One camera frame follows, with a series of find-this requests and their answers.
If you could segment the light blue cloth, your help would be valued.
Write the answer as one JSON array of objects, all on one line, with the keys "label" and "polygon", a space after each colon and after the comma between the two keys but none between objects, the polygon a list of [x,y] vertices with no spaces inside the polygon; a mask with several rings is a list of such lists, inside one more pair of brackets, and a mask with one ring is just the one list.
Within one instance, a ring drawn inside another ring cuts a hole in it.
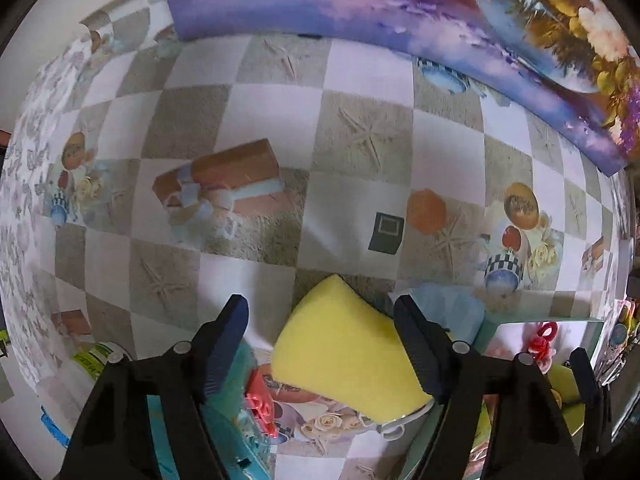
[{"label": "light blue cloth", "polygon": [[442,326],[453,340],[474,342],[485,318],[485,305],[465,287],[424,283],[410,288],[409,296],[424,318]]}]

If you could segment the yellow sponge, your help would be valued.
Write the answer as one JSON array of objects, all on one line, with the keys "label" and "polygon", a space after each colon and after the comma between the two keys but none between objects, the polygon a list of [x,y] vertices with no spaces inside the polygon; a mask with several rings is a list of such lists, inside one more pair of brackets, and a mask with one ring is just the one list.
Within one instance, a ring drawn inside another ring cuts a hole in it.
[{"label": "yellow sponge", "polygon": [[432,400],[392,319],[337,275],[299,301],[273,347],[270,364],[277,382],[345,404],[379,425]]}]

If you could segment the lime green cloth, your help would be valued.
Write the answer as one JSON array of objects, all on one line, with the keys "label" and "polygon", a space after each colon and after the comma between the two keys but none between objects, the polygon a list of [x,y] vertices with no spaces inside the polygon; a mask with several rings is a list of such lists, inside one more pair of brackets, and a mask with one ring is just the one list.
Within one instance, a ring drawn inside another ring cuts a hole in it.
[{"label": "lime green cloth", "polygon": [[569,367],[552,364],[547,373],[556,403],[559,404],[570,435],[574,437],[585,422],[585,403],[580,397],[576,380]]}]

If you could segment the white plastic bottle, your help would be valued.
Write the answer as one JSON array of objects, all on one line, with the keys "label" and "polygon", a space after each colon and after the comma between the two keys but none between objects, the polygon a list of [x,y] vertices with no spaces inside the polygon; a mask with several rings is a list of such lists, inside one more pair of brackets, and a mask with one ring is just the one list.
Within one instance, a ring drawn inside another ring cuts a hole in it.
[{"label": "white plastic bottle", "polygon": [[94,382],[102,374],[108,358],[115,353],[121,353],[129,358],[129,353],[114,342],[99,341],[88,349],[81,350],[72,357],[72,361],[79,366]]}]

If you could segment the checkered patterned tablecloth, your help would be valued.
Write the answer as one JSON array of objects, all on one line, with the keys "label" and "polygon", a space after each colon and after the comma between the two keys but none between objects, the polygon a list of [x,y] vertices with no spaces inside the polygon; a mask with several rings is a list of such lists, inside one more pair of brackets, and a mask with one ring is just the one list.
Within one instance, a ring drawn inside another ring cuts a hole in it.
[{"label": "checkered patterned tablecloth", "polygon": [[424,283],[484,302],[473,344],[593,361],[620,314],[623,169],[530,110],[386,47],[296,32],[184,39],[167,0],[117,0],[44,64],[1,174],[15,359],[71,437],[99,341],[158,356],[248,302],[279,435],[270,479],[411,474],[435,400],[379,425],[272,377],[274,345],[339,276],[393,321]]}]

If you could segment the floral painting canvas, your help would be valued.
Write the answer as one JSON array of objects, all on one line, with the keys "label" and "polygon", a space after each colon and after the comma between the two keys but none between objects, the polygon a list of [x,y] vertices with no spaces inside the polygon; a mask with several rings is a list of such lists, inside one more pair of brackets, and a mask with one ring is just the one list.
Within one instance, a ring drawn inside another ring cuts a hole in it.
[{"label": "floral painting canvas", "polygon": [[296,32],[442,64],[521,104],[604,174],[639,158],[639,21],[620,0],[167,0],[184,39]]}]

